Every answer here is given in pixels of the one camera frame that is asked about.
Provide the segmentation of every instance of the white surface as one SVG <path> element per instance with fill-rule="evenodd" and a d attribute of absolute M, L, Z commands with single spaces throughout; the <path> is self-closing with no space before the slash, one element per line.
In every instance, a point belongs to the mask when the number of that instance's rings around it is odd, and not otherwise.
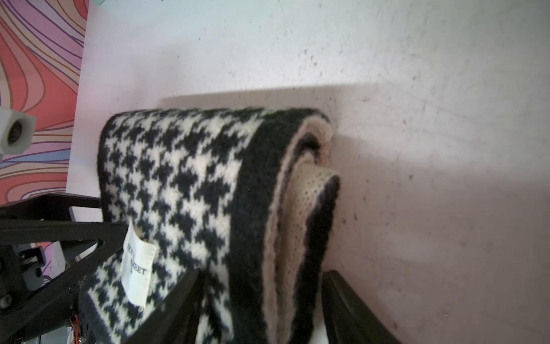
<path fill-rule="evenodd" d="M 548 18 L 544 0 L 91 4 L 67 191 L 98 195 L 116 112 L 317 106 L 342 176 L 325 268 L 404 344 L 549 342 Z"/>
<path fill-rule="evenodd" d="M 69 207 L 69 213 L 71 219 L 77 222 L 103 222 L 103 214 L 99 208 L 87 208 L 83 206 L 71 206 Z M 81 254 L 76 257 L 76 261 L 86 257 L 97 248 L 97 243 L 85 249 Z"/>

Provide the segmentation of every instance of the knitted scarf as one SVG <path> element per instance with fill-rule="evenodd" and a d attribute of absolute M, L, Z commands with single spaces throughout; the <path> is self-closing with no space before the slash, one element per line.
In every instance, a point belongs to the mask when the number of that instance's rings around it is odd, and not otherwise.
<path fill-rule="evenodd" d="M 185 274 L 208 272 L 197 343 L 306 343 L 339 178 L 331 126 L 308 108 L 143 110 L 105 125 L 103 219 L 157 247 L 146 303 L 129 302 L 123 250 L 82 284 L 98 342 L 131 336 Z"/>

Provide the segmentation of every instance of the scarf label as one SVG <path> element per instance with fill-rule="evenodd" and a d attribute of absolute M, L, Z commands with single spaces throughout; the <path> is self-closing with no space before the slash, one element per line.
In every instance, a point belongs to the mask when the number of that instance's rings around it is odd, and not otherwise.
<path fill-rule="evenodd" d="M 141 240 L 130 220 L 123 249 L 122 287 L 130 303 L 144 307 L 151 283 L 153 259 L 158 248 Z"/>

